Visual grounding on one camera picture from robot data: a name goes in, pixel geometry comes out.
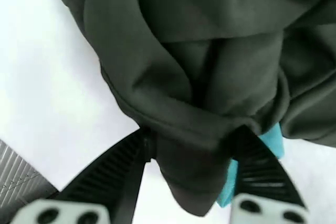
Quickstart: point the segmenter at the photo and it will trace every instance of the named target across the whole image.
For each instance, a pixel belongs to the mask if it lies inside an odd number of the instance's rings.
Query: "white background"
[[[0,139],[63,189],[138,126],[119,110],[97,56],[60,0],[0,4]],[[336,150],[301,140],[285,140],[285,148],[282,162],[312,223],[335,223]],[[229,211],[215,204],[205,218],[184,212],[152,162],[133,223],[227,224]]]

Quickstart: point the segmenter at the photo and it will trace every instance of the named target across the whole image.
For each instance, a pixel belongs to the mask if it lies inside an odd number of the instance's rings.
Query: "crumpled garment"
[[[241,125],[336,146],[335,0],[62,1],[186,211],[216,201]]]

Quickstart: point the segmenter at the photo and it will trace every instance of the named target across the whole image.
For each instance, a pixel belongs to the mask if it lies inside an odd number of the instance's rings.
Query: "screw hole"
[[[296,212],[287,211],[283,214],[283,216],[286,220],[290,220],[294,223],[304,223],[305,222],[303,218]]]
[[[248,212],[261,213],[261,208],[259,205],[251,200],[244,200],[240,204],[240,208]]]
[[[37,218],[39,224],[50,224],[56,220],[59,211],[56,208],[50,208],[43,211]]]
[[[77,221],[77,224],[96,224],[98,215],[95,212],[86,212]]]

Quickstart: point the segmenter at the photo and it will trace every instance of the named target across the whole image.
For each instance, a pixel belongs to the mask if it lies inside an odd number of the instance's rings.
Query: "gray metal mesh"
[[[7,223],[16,211],[56,189],[34,168],[0,141],[0,223]]]

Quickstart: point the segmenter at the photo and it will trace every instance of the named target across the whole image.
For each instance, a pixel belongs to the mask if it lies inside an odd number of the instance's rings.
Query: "teal cloth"
[[[268,131],[264,135],[259,136],[259,138],[267,145],[267,147],[274,153],[274,155],[277,156],[277,158],[282,158],[284,156],[285,150],[283,148],[282,133],[279,123],[276,124],[270,131]],[[235,160],[231,160],[228,169],[226,184],[224,185],[217,199],[217,203],[221,207],[225,207],[230,204],[233,198],[237,171],[238,162]]]

